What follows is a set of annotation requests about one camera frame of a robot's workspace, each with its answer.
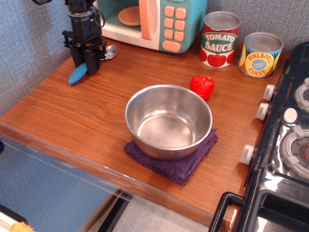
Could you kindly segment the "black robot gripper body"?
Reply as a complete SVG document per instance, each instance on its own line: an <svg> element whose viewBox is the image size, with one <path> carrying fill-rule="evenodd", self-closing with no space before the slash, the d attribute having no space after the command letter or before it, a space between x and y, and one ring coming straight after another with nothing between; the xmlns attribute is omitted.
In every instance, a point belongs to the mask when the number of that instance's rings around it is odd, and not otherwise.
<svg viewBox="0 0 309 232"><path fill-rule="evenodd" d="M69 48L70 43L98 45L106 51L107 42L101 38L102 25L99 14L69 14L72 31L64 30L64 46Z"/></svg>

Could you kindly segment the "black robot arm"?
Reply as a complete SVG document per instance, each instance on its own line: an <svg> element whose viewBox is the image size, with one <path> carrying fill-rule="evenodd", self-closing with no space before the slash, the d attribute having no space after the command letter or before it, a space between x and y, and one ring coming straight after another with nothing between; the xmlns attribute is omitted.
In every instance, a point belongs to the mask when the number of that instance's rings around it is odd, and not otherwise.
<svg viewBox="0 0 309 232"><path fill-rule="evenodd" d="M72 30L63 31L64 46L70 49L76 67L86 64L87 72L93 74L100 69L105 59L107 42L102 39L101 16L93 0L67 0L68 16Z"/></svg>

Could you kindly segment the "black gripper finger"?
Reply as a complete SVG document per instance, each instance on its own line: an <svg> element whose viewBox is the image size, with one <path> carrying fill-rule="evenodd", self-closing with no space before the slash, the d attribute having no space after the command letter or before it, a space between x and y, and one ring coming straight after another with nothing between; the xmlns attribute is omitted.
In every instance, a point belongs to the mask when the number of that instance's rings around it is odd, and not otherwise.
<svg viewBox="0 0 309 232"><path fill-rule="evenodd" d="M80 65L82 65L83 63L85 63L84 52L83 52L82 48L76 47L76 46L71 46L70 52L71 52L71 56L73 58L73 61L74 61L76 68L79 67Z"/></svg>
<svg viewBox="0 0 309 232"><path fill-rule="evenodd" d="M85 50L84 58L88 74L94 74L100 69L100 57L98 57L94 51Z"/></svg>

